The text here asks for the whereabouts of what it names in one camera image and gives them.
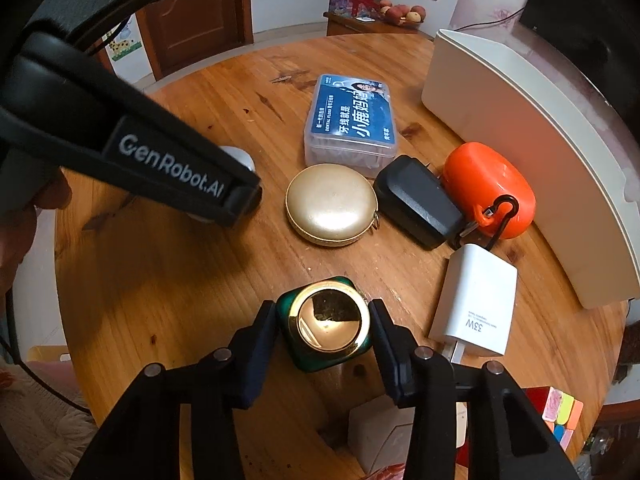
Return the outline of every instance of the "white furry fabric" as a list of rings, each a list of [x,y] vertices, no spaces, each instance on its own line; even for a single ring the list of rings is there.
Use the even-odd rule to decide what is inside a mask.
[[[0,370],[14,378],[9,387],[0,388],[0,424],[12,446],[36,480],[67,480],[97,431],[93,418],[52,396],[2,358]],[[41,378],[85,406],[79,392]]]

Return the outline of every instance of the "orange case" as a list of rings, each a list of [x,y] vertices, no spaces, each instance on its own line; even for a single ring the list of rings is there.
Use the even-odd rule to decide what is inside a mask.
[[[453,150],[444,163],[440,181],[466,219],[478,222],[478,230],[487,236],[495,233],[511,205],[502,204],[491,218],[482,212],[503,194],[513,195],[520,209],[500,238],[519,236],[533,222],[536,197],[529,184],[513,164],[480,142],[467,142]]]

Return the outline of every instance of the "brown door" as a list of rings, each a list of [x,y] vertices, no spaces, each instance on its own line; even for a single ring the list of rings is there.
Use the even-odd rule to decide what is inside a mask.
[[[250,0],[160,0],[136,15],[156,80],[253,41]]]

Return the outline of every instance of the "human hand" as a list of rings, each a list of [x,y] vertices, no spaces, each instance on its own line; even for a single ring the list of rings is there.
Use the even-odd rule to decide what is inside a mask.
[[[21,211],[11,211],[0,218],[0,298],[14,282],[15,272],[33,244],[36,234],[36,206],[41,209],[64,209],[71,202],[71,188],[60,170]]]

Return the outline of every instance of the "metal screw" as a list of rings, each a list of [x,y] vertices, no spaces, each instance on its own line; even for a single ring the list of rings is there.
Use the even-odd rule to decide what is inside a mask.
[[[433,357],[433,350],[428,346],[418,346],[414,350],[414,355],[418,359],[431,359]]]
[[[504,371],[504,366],[502,366],[502,363],[499,363],[498,361],[489,361],[486,364],[486,369],[492,374],[500,375]]]
[[[215,352],[213,352],[213,358],[221,363],[223,363],[224,361],[229,361],[232,355],[233,354],[231,353],[231,350],[226,347],[218,348]]]
[[[162,367],[158,363],[151,363],[145,366],[145,375],[147,377],[155,377],[162,371]]]

